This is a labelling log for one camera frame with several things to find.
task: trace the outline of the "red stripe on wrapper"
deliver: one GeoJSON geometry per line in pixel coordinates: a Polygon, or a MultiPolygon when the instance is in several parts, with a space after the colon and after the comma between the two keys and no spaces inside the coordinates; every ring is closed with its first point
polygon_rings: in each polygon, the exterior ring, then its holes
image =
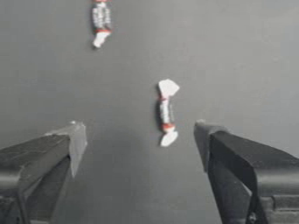
{"type": "Polygon", "coordinates": [[[168,130],[168,129],[172,129],[175,126],[173,126],[173,123],[164,123],[163,124],[163,129],[164,130],[168,130]]]}

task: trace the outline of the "wrapped candy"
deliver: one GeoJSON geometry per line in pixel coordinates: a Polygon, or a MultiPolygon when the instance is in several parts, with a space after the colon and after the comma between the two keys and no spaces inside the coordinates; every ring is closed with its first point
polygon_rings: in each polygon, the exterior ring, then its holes
{"type": "Polygon", "coordinates": [[[96,31],[93,46],[100,48],[107,37],[111,35],[111,10],[108,8],[107,0],[95,0],[93,2],[92,23],[96,31]]]}
{"type": "Polygon", "coordinates": [[[171,104],[171,98],[179,91],[180,87],[172,80],[161,80],[157,86],[160,89],[160,117],[164,132],[160,145],[163,147],[168,147],[179,136],[179,132],[175,130],[173,124],[173,107],[171,104]]]}

